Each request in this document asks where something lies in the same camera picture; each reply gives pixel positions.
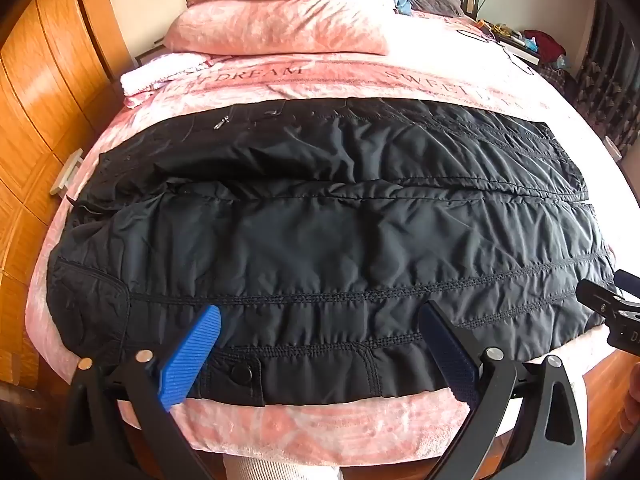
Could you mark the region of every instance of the jacket pocket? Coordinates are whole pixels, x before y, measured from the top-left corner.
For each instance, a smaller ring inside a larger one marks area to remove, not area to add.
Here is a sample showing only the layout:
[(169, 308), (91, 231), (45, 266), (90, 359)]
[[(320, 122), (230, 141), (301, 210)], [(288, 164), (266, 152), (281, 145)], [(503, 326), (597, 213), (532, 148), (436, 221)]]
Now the jacket pocket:
[(65, 347), (116, 364), (129, 317), (129, 292), (113, 276), (58, 258), (49, 266), (47, 304)]

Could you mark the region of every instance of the blue cloth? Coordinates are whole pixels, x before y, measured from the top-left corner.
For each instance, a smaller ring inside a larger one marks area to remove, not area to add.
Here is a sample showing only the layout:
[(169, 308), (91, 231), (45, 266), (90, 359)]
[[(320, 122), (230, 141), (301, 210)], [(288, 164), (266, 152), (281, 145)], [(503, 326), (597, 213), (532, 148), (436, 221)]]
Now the blue cloth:
[(411, 3), (409, 0), (394, 0), (394, 4), (396, 4), (396, 10), (399, 14), (411, 15)]
[(532, 38), (532, 40), (530, 40), (529, 38), (522, 38), (522, 41), (524, 41), (525, 46), (529, 50), (532, 50), (533, 52), (537, 52), (538, 51), (538, 46), (536, 44), (536, 38)]

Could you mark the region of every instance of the bed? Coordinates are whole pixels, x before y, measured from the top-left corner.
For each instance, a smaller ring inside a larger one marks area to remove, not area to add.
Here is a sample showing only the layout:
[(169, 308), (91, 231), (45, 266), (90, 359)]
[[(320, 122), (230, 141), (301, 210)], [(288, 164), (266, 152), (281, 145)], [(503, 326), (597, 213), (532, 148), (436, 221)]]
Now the bed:
[[(127, 69), (123, 62), (127, 56), (122, 55), (122, 43), (114, 44), (114, 20), (104, 18), (109, 10), (108, 0), (28, 0), (21, 13), (14, 13), (17, 21), (10, 27), (5, 23), (10, 33), (0, 52), (0, 84), (4, 114), (14, 129), (11, 137), (2, 136), (5, 146), (0, 151), (1, 203), (8, 219), (0, 226), (2, 380), (36, 385), (34, 346), (67, 381), (78, 361), (62, 346), (47, 309), (44, 285), (47, 256), (70, 207), (68, 201), (59, 206), (49, 196), (66, 156), (79, 147), (93, 146), (69, 189), (69, 196), (76, 196), (100, 152), (164, 118), (233, 103), (311, 96), (404, 96), (545, 121), (584, 175), (616, 265), (640, 274), (636, 257), (640, 237), (621, 233), (617, 224), (621, 216), (637, 221), (640, 210), (606, 149), (551, 86), (478, 36), (468, 23), (398, 16), (395, 36), (401, 38), (410, 27), (422, 40), (414, 42), (413, 50), (395, 44), (383, 59), (328, 54), (221, 60), (206, 71), (171, 82), (152, 99), (111, 121), (121, 103), (111, 81)], [(63, 23), (74, 37), (55, 34)], [(112, 28), (106, 34), (104, 27), (109, 24)], [(26, 42), (26, 38), (40, 40)], [(478, 46), (473, 55), (470, 42)], [(65, 54), (72, 45), (74, 57), (69, 59)], [(433, 59), (441, 63), (430, 62)], [(486, 62), (502, 70), (485, 74), (480, 67)], [(247, 81), (241, 76), (247, 73), (265, 78)], [(42, 85), (40, 92), (33, 93), (27, 84), (31, 80)], [(595, 328), (554, 352), (567, 364), (577, 396), (585, 397), (582, 376), (612, 351), (606, 336), (604, 327)], [(123, 413), (135, 423), (127, 406)], [(248, 408), (188, 400), (172, 413), (198, 449), (286, 462), (373, 465), (440, 455), (465, 418), (466, 407), (448, 390), (440, 390), (410, 399), (369, 399), (336, 406)], [(513, 421), (512, 413), (503, 430)]]

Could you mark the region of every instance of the black clamp arm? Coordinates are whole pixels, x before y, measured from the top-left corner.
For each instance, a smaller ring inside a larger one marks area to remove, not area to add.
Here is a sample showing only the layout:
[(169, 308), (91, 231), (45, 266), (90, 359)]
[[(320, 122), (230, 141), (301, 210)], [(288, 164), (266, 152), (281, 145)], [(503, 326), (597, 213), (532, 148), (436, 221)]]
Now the black clamp arm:
[[(640, 278), (618, 270), (614, 283), (622, 290), (640, 297)], [(607, 343), (629, 354), (640, 356), (640, 304), (627, 301), (619, 294), (596, 285), (589, 280), (581, 280), (575, 295), (584, 306), (588, 306), (605, 319), (609, 327)]]
[[(517, 397), (524, 401), (493, 478), (584, 479), (580, 421), (558, 357), (549, 356), (539, 365), (523, 364), (506, 358), (499, 348), (482, 349), (470, 331), (454, 327), (433, 301), (421, 308), (418, 325), (453, 393), (472, 409), (429, 480), (475, 478), (509, 400)], [(129, 447), (117, 405), (118, 399), (124, 399), (132, 403), (165, 480), (211, 480), (166, 411), (188, 389), (184, 380), (175, 386), (175, 377), (190, 370), (194, 378), (199, 369), (189, 337), (197, 339), (196, 347), (210, 349), (215, 340), (210, 337), (211, 326), (191, 328), (166, 356), (141, 350), (116, 368), (100, 367), (88, 358), (80, 361), (58, 445), (61, 479), (152, 480)], [(201, 359), (208, 353), (198, 351)]]

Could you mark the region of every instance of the black jacket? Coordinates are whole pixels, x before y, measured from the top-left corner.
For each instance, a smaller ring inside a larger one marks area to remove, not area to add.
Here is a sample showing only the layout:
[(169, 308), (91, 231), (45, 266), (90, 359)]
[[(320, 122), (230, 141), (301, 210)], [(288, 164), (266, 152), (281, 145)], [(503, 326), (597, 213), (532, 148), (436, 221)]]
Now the black jacket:
[(445, 386), (417, 332), (427, 298), (520, 360), (601, 322), (574, 296), (612, 280), (586, 198), (541, 123), (417, 100), (235, 105), (100, 156), (47, 301), (64, 344), (105, 363), (218, 305), (193, 397), (416, 394)]

